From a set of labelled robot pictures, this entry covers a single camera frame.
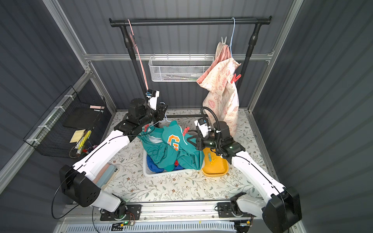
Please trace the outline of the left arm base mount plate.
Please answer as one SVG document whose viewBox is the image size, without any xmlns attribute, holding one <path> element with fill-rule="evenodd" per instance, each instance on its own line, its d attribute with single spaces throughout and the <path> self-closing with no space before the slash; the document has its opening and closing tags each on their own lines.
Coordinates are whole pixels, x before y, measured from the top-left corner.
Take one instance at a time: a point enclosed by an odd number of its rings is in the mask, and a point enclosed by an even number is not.
<svg viewBox="0 0 373 233">
<path fill-rule="evenodd" d="M 140 204 L 120 204 L 114 212 L 102 210 L 100 221 L 136 221 L 140 219 L 141 209 Z"/>
</svg>

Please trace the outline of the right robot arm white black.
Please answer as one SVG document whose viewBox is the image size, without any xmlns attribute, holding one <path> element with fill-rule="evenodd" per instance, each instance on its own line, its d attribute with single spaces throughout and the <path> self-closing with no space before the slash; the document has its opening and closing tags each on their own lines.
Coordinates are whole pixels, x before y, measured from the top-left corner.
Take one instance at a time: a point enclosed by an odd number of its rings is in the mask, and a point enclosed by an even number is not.
<svg viewBox="0 0 373 233">
<path fill-rule="evenodd" d="M 213 149 L 238 169 L 259 192 L 261 199 L 241 192 L 230 199 L 230 214 L 261 218 L 273 233 L 284 233 L 302 219 L 299 193 L 286 188 L 263 170 L 246 149 L 230 135 L 228 125 L 219 121 L 210 126 L 206 119 L 196 120 L 197 135 L 187 139 L 197 150 Z"/>
</svg>

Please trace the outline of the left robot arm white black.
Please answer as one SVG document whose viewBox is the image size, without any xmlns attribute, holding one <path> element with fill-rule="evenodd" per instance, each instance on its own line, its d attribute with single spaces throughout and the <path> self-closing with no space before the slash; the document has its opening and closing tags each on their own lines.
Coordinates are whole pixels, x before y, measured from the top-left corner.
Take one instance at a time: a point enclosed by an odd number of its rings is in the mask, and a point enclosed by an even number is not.
<svg viewBox="0 0 373 233">
<path fill-rule="evenodd" d="M 114 155 L 137 136 L 146 134 L 143 131 L 146 125 L 162 121 L 167 109 L 164 103 L 148 105 L 144 99 L 133 99 L 127 115 L 100 145 L 73 166 L 65 165 L 60 169 L 59 190 L 82 207 L 123 212 L 125 202 L 102 190 L 94 180 Z"/>
</svg>

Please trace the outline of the green jacket orange letter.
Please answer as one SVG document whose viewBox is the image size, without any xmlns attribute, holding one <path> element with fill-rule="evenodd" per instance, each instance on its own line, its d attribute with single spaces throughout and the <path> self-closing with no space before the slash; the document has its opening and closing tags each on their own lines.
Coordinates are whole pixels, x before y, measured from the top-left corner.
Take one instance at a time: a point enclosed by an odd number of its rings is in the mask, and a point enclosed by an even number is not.
<svg viewBox="0 0 373 233">
<path fill-rule="evenodd" d="M 162 128 L 151 126 L 138 135 L 153 163 L 166 172 L 174 171 L 176 163 L 190 170 L 203 167 L 204 153 L 188 143 L 188 137 L 191 135 L 183 136 L 183 129 L 175 120 Z"/>
</svg>

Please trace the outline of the pink wire hanger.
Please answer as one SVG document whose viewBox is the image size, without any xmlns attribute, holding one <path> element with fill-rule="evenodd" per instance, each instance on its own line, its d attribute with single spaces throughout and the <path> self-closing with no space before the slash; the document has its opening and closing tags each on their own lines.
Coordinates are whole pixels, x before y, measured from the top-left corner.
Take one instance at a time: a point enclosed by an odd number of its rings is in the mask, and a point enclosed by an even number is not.
<svg viewBox="0 0 373 233">
<path fill-rule="evenodd" d="M 129 23 L 129 26 L 130 26 L 130 29 L 131 29 L 131 35 L 130 35 L 130 37 L 131 37 L 133 45 L 135 46 L 135 50 L 136 50 L 138 58 L 139 58 L 140 67 L 141 67 L 142 75 L 143 75 L 143 78 L 144 78 L 145 92 L 148 92 L 149 87 L 148 87 L 147 77 L 146 77 L 146 73 L 145 73 L 145 70 L 144 70 L 143 62 L 142 62 L 142 59 L 141 59 L 141 56 L 140 56 L 140 53 L 139 53 L 139 48 L 138 48 L 138 46 L 136 44 L 135 34 L 134 34 L 134 31 L 133 31 L 130 19 L 127 19 L 127 21 Z"/>
</svg>

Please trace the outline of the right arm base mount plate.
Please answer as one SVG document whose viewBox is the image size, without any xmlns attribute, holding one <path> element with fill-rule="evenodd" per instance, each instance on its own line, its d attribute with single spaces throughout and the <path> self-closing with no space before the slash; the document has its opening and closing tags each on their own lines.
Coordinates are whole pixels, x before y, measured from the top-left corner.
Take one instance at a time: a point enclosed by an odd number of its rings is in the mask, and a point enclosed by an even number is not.
<svg viewBox="0 0 373 233">
<path fill-rule="evenodd" d="M 231 202 L 219 202 L 214 207 L 214 210 L 218 213 L 219 218 L 252 217 L 251 214 L 240 211 Z"/>
</svg>

